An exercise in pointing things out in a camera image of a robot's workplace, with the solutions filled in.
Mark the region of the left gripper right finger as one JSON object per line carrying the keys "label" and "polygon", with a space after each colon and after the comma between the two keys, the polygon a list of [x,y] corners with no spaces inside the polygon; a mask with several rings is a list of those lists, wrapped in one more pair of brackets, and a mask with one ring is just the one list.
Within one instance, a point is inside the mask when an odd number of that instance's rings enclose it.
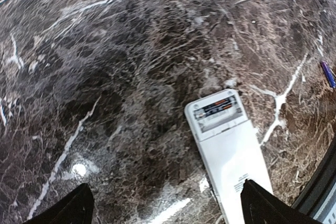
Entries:
{"label": "left gripper right finger", "polygon": [[252,179],[240,193],[244,223],[319,223],[293,209]]}

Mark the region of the blue AAA battery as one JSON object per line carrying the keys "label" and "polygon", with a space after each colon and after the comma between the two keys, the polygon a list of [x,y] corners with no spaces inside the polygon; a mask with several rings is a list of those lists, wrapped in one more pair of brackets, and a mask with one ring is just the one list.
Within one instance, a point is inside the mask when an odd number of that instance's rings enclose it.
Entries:
{"label": "blue AAA battery", "polygon": [[334,78],[334,75],[331,71],[331,68],[329,67],[328,63],[325,62],[325,61],[321,61],[320,65],[321,65],[321,68],[324,72],[324,75],[327,79],[327,82],[328,82],[329,86],[334,89],[335,86],[336,86],[336,83],[335,83],[335,78]]}

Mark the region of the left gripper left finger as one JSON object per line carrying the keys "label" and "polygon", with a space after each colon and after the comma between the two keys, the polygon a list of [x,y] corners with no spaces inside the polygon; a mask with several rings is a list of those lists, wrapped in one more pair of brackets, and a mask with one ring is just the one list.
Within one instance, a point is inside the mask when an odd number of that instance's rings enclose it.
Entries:
{"label": "left gripper left finger", "polygon": [[92,223],[94,197],[87,183],[82,183],[49,209],[26,224]]}

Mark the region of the white remote control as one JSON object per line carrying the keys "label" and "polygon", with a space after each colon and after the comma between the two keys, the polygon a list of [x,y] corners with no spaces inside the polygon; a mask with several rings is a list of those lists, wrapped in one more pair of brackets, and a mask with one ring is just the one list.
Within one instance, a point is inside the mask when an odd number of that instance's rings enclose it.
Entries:
{"label": "white remote control", "polygon": [[[232,108],[195,118],[195,110],[229,97],[237,101]],[[272,186],[255,128],[238,92],[225,89],[190,102],[184,114],[225,222],[244,223],[240,193],[245,180],[254,180],[270,193]]]}

